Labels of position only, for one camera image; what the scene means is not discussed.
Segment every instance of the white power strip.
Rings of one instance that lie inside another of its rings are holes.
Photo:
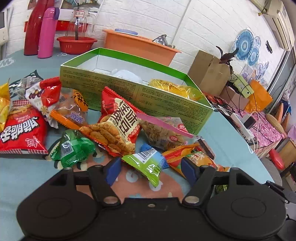
[[[253,135],[253,133],[248,130],[244,124],[241,122],[239,115],[232,113],[230,118],[235,122],[235,124],[239,127],[239,129],[241,130],[241,132],[245,135],[247,140],[251,140],[253,139],[255,136]]]

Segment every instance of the orange plastic bin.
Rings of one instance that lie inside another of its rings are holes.
[[[105,48],[146,58],[166,66],[170,65],[176,53],[181,53],[180,50],[154,43],[145,37],[117,33],[111,29],[103,31],[107,33]]]

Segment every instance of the clear snack bag with pink strip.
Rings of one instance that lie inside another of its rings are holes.
[[[194,143],[196,136],[190,134],[180,118],[154,117],[137,113],[149,145],[167,151],[176,146]]]

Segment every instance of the green snack bag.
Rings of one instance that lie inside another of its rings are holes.
[[[160,152],[151,148],[140,153],[126,155],[122,157],[122,160],[143,173],[154,187],[158,186],[160,171],[165,160]]]
[[[84,137],[78,130],[66,130],[58,147],[52,152],[52,160],[61,160],[62,166],[71,167],[76,162],[84,161],[95,152],[94,143]]]

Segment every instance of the open green box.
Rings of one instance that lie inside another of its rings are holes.
[[[141,77],[144,83],[161,79],[200,91],[190,77],[162,64],[130,54],[97,48],[61,65],[63,87],[80,91],[89,108],[101,110],[101,92],[108,86],[148,115],[180,117],[190,133],[197,134],[213,107],[204,97],[196,102],[144,84],[110,75],[114,69],[125,69]]]

